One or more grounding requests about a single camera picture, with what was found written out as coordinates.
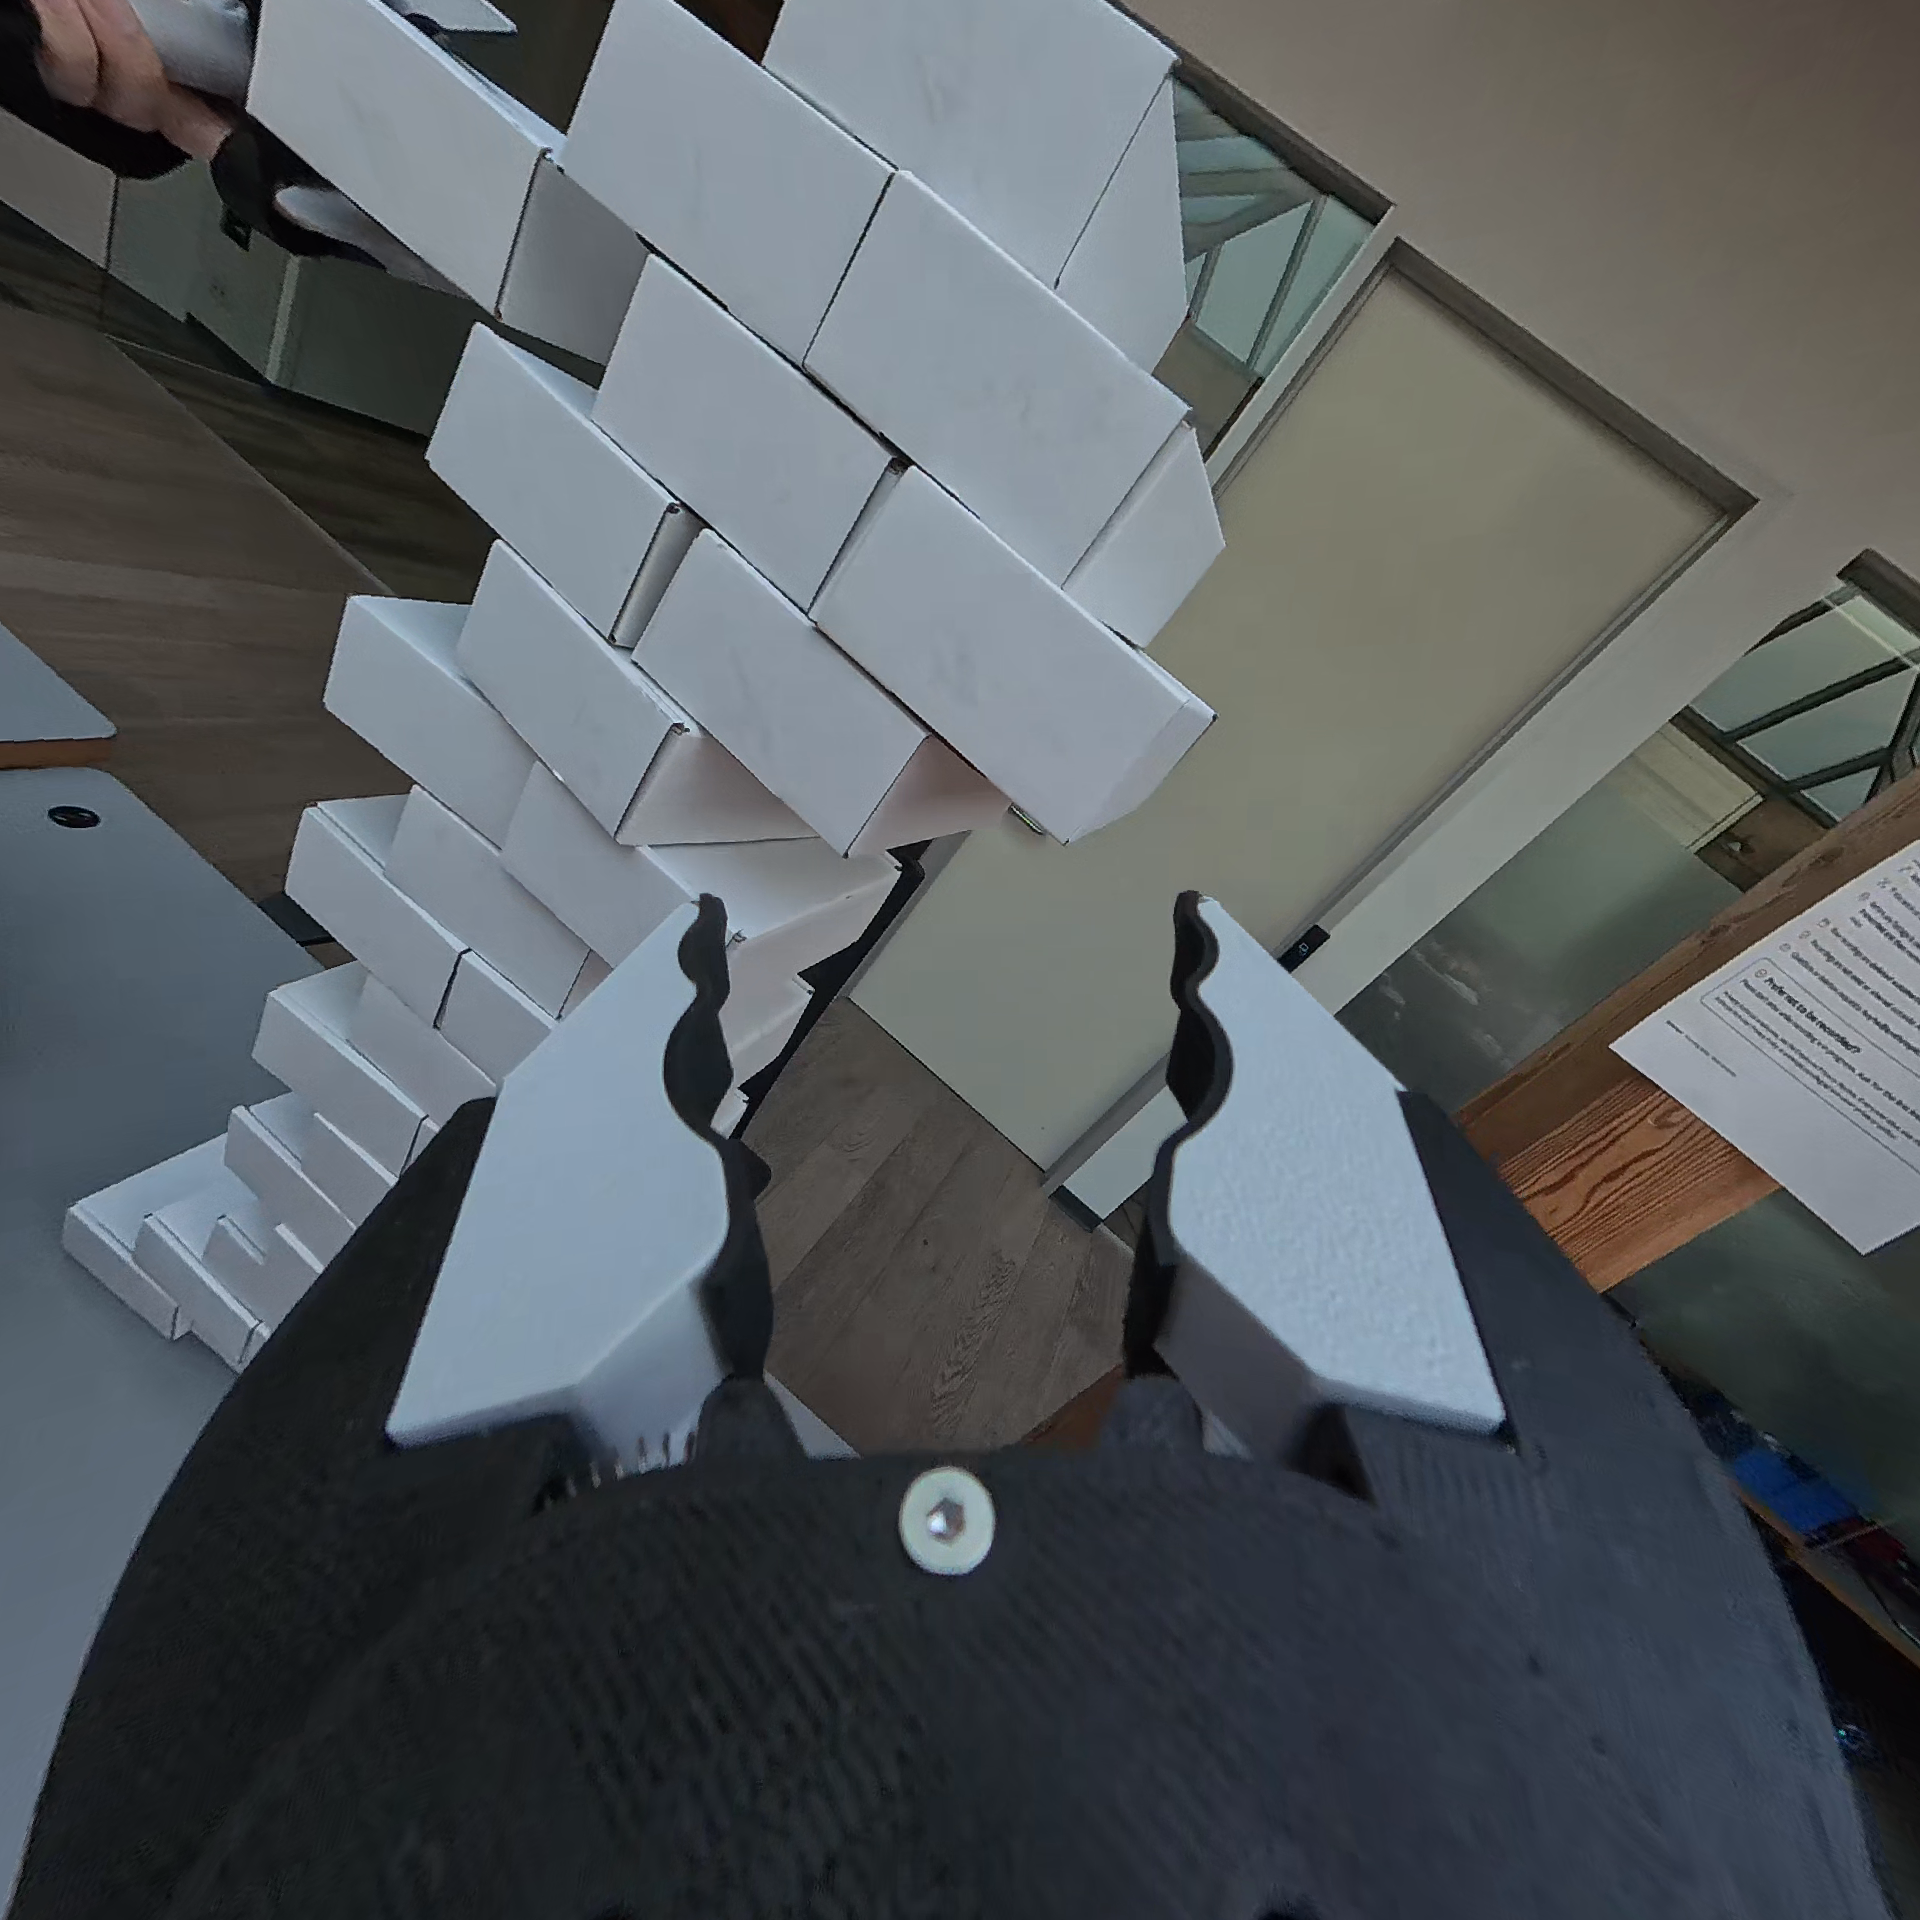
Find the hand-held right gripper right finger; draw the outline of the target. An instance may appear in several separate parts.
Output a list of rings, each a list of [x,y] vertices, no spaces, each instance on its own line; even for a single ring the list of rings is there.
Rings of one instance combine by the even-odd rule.
[[[1486,1357],[1407,1082],[1208,892],[1173,904],[1170,1098],[1123,1371],[1170,1371],[1241,1456],[1297,1456],[1329,1408],[1490,1438]]]

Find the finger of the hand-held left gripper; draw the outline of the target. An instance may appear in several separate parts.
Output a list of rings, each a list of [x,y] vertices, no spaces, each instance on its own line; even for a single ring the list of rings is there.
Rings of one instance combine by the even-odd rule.
[[[277,188],[277,235],[287,254],[361,264],[459,298],[451,277],[439,277],[338,188]]]

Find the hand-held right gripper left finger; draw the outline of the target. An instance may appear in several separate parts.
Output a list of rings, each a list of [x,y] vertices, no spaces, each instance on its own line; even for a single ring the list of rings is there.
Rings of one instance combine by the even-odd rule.
[[[727,1376],[760,1376],[773,1285],[754,1157],[716,1128],[729,915],[674,906],[496,1104],[387,1437],[564,1418],[663,1467]]]

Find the white cardboard box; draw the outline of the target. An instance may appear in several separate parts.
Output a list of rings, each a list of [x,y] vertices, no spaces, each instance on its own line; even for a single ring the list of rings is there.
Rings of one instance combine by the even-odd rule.
[[[498,325],[604,364],[647,238],[564,178],[564,135],[444,47],[487,5],[268,0],[249,114]]]

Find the stack of white boxes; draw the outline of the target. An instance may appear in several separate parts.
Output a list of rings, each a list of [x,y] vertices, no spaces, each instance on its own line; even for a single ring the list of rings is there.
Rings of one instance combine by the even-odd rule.
[[[1112,5],[610,7],[561,170],[647,238],[604,364],[468,335],[426,461],[473,604],[346,600],[326,708],[406,771],[313,802],[287,1082],[67,1215],[246,1367],[346,1230],[684,904],[729,906],[734,1082],[896,847],[1082,839],[1216,710],[1149,644],[1223,551],[1187,398],[1173,51]]]

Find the grey desk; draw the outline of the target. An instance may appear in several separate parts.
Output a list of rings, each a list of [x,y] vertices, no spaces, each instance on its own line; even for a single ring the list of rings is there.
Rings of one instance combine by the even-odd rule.
[[[50,802],[103,826],[64,830]],[[322,965],[103,769],[4,771],[0,834],[4,1671],[58,1685],[232,1381],[82,1272],[64,1219],[262,1098],[262,1001]]]
[[[38,658],[10,625],[0,631],[0,764],[97,764],[117,722]]]

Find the person's left hand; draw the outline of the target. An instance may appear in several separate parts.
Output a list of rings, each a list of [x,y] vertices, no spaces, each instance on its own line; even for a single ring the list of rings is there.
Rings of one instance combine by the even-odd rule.
[[[214,159],[232,114],[166,77],[152,32],[123,0],[30,0],[41,88],[180,157]]]

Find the wooden beam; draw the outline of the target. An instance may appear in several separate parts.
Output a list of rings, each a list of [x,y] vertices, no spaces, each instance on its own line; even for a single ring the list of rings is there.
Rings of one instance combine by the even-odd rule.
[[[1817,896],[1917,842],[1920,779],[1790,855],[1452,1119],[1597,1291],[1762,1204],[1779,1181],[1614,1055],[1614,1040]]]

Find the white paper notice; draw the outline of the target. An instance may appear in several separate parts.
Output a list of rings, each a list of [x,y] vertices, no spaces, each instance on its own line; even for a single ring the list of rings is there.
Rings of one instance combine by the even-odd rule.
[[[1609,1045],[1824,1228],[1920,1224],[1920,847],[1889,855]]]

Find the beige door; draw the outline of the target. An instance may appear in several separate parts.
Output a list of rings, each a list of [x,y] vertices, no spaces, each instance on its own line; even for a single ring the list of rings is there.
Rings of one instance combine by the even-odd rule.
[[[1344,1009],[1449,906],[1387,904],[1414,834],[1733,527],[1758,492],[1408,249],[1234,446],[1229,551],[1157,658],[1216,727],[1117,826],[943,855],[853,1001],[1074,1224],[1170,1128],[1170,906],[1229,904]]]

